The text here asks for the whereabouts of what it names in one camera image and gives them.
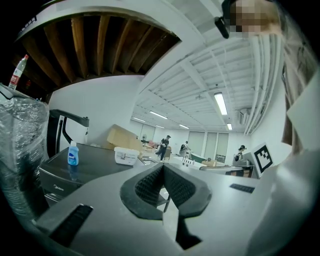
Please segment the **black rectangular strip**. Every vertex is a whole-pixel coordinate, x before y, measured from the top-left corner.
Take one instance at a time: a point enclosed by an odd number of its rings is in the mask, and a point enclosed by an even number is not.
[[[240,190],[240,191],[243,191],[243,192],[247,192],[247,193],[250,193],[250,194],[255,190],[254,187],[244,186],[244,185],[235,184],[235,183],[231,184],[230,188],[233,188],[235,190]]]
[[[50,238],[60,245],[68,247],[92,210],[91,206],[78,205],[50,235]]]

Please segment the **plastic wrap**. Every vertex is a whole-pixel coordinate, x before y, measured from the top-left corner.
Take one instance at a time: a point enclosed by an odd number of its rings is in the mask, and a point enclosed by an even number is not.
[[[0,187],[14,213],[34,219],[48,207],[38,167],[48,159],[49,107],[31,98],[0,102]]]

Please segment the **white container lid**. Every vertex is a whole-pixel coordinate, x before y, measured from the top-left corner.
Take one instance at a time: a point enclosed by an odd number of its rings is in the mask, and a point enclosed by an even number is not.
[[[122,152],[122,153],[126,153],[126,154],[133,154],[133,155],[139,155],[140,152],[138,150],[134,150],[134,149],[129,149],[129,148],[124,148],[124,147],[119,147],[119,146],[116,146],[114,148],[114,151],[116,152]]]

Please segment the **fluorescent light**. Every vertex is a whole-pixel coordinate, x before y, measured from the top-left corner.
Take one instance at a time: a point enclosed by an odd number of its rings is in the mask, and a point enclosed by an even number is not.
[[[186,126],[184,126],[184,125],[182,125],[182,124],[179,124],[181,127],[183,127],[183,128],[186,128],[186,129],[189,129],[189,127],[186,127]]]
[[[137,119],[137,120],[139,120],[139,121],[142,121],[142,122],[145,122],[144,120],[141,120],[141,119],[139,119],[139,118],[136,118],[136,117],[133,117],[134,119]]]
[[[225,100],[224,100],[224,96],[222,95],[222,92],[215,93],[214,97],[215,97],[216,103],[218,103],[218,106],[220,108],[221,114],[224,115],[224,116],[228,115],[227,109],[226,109]]]
[[[160,114],[157,114],[157,113],[155,113],[155,112],[150,111],[150,113],[151,113],[151,114],[154,114],[154,115],[156,115],[156,116],[158,116],[158,117],[161,117],[161,118],[164,118],[164,119],[168,119],[167,117],[165,117],[165,116],[163,116],[163,115],[160,115]]]

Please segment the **beige shirt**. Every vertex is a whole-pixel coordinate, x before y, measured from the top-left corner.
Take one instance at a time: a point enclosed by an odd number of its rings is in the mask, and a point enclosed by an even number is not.
[[[285,61],[282,79],[285,86],[285,106],[288,111],[313,77],[318,61],[307,38],[295,21],[281,8],[279,8],[279,16]],[[293,154],[303,149],[288,116],[285,118],[282,142],[292,146]]]

